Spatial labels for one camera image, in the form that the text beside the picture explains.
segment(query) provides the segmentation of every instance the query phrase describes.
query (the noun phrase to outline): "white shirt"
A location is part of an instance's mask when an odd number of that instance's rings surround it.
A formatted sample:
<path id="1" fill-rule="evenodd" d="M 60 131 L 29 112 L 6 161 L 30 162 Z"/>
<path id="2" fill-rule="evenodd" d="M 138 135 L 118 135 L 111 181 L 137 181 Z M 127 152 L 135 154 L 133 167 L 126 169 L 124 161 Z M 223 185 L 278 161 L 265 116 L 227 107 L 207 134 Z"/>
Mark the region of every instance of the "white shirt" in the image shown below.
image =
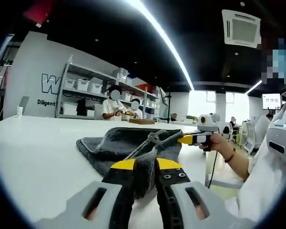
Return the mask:
<path id="1" fill-rule="evenodd" d="M 266 115 L 263 115 L 258 119 L 255 125 L 255 136 L 257 143 L 262 143 L 263 139 L 266 136 L 269 124 L 270 120 L 266 117 Z"/>
<path id="2" fill-rule="evenodd" d="M 130 111 L 130 112 L 132 112 L 132 113 L 136 113 L 136 114 L 138 115 L 138 118 L 139 118 L 139 119 L 143 119 L 142 111 L 141 111 L 139 108 L 136 109 L 136 110 L 133 110 L 131 107 L 129 107 L 127 110 Z"/>
<path id="3" fill-rule="evenodd" d="M 121 109 L 123 109 L 124 111 L 126 111 L 125 106 L 120 102 L 120 101 L 115 101 L 112 99 L 106 99 L 103 104 L 103 112 L 102 114 L 110 114 L 113 113 L 117 110 L 116 107 L 120 107 Z M 105 120 L 110 120 L 110 121 L 121 121 L 122 120 L 122 115 L 121 116 L 113 116 L 109 119 L 105 119 Z"/>
<path id="4" fill-rule="evenodd" d="M 286 110 L 282 119 L 286 119 Z M 249 159 L 248 173 L 250 176 L 237 197 L 227 200 L 226 207 L 240 218 L 259 221 L 271 210 L 286 185 L 286 164 L 268 150 L 266 138 L 255 157 Z"/>

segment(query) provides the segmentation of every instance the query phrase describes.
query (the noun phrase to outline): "white wall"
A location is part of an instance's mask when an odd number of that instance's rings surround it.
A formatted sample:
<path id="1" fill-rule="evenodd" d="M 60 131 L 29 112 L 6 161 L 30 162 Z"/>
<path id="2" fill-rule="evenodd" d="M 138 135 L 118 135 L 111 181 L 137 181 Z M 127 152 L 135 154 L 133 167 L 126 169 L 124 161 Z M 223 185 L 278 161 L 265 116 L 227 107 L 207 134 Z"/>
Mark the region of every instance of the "white wall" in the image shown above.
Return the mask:
<path id="1" fill-rule="evenodd" d="M 220 115 L 220 120 L 225 121 L 225 94 L 216 93 L 216 113 Z"/>
<path id="2" fill-rule="evenodd" d="M 249 117 L 260 117 L 268 114 L 268 110 L 263 110 L 263 99 L 249 96 Z"/>
<path id="3" fill-rule="evenodd" d="M 189 93 L 187 92 L 172 92 L 171 93 L 171 114 L 176 113 L 177 119 L 182 119 L 187 115 Z"/>
<path id="4" fill-rule="evenodd" d="M 189 93 L 173 92 L 171 93 L 171 113 L 177 113 L 178 117 L 186 116 L 188 112 Z M 226 100 L 225 94 L 216 93 L 216 113 L 220 115 L 221 120 L 225 120 Z M 249 96 L 249 118 L 252 116 L 262 116 L 268 113 L 263 110 L 262 98 Z"/>
<path id="5" fill-rule="evenodd" d="M 71 54 L 73 63 L 102 73 L 111 75 L 118 68 L 85 52 L 48 41 L 46 34 L 29 32 L 9 71 L 4 98 L 4 118 L 15 114 L 23 96 L 30 97 L 25 115 L 54 117 L 55 106 L 40 105 L 38 100 L 56 102 L 61 74 Z"/>

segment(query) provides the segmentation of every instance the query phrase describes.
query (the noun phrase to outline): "gray plastic housing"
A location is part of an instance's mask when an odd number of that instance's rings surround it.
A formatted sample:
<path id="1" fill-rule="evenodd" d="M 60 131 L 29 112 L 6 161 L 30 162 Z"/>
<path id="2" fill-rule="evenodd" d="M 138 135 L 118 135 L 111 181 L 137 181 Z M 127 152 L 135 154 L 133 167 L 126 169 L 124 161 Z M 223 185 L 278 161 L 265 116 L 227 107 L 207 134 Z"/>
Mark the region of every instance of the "gray plastic housing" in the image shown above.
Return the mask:
<path id="1" fill-rule="evenodd" d="M 106 189 L 92 221 L 84 218 L 88 203 L 99 188 Z M 52 219 L 41 219 L 35 223 L 38 229 L 108 229 L 113 206 L 121 185 L 93 181 L 67 201 L 66 210 Z"/>
<path id="2" fill-rule="evenodd" d="M 255 222 L 246 218 L 238 218 L 229 213 L 224 201 L 198 181 L 171 185 L 171 188 L 178 201 L 184 229 L 251 229 L 255 226 Z M 194 204 L 189 204 L 192 203 L 188 194 L 189 190 L 194 190 L 207 218 L 200 220 L 195 214 Z"/>

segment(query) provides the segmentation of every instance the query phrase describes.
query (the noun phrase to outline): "hand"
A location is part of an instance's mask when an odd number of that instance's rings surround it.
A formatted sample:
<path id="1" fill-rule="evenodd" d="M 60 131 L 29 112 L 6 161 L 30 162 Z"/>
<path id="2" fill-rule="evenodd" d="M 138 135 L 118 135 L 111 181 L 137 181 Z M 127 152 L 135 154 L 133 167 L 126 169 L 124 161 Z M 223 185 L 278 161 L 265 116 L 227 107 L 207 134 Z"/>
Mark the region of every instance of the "hand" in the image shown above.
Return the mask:
<path id="1" fill-rule="evenodd" d="M 222 154 L 222 152 L 226 151 L 230 148 L 230 145 L 226 139 L 224 139 L 220 134 L 212 134 L 210 137 L 209 146 L 211 150 L 216 150 Z M 199 146 L 200 149 L 208 148 L 208 146 Z"/>
<path id="2" fill-rule="evenodd" d="M 119 116 L 121 116 L 121 115 L 122 115 L 122 112 L 121 112 L 121 111 L 116 111 L 116 112 L 115 112 L 115 116 L 118 116 L 118 117 L 119 117 Z"/>

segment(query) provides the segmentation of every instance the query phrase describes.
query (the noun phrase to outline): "black ceiling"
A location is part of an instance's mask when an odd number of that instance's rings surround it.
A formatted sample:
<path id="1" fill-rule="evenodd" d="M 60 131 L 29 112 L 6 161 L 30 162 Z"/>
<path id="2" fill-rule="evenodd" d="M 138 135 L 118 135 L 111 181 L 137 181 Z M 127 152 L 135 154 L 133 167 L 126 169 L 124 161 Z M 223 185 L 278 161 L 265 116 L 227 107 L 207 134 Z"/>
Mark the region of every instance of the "black ceiling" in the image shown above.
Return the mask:
<path id="1" fill-rule="evenodd" d="M 276 38 L 286 30 L 284 1 L 278 4 L 271 0 L 244 0 L 244 7 L 238 0 L 142 2 L 171 39 L 196 90 L 245 92 L 246 85 L 252 86 L 261 79 L 265 57 L 260 49 L 224 44 L 221 11 L 257 16 L 262 26 L 271 28 L 267 34 Z M 165 90 L 189 90 L 181 68 L 160 35 L 139 11 L 122 0 L 61 0 L 48 20 L 41 29 L 25 27 L 21 22 L 15 30 L 18 39 L 23 39 L 26 30 L 44 32 L 49 40 L 95 55 Z M 268 80 L 250 95 L 283 91 L 286 85 L 276 79 Z"/>

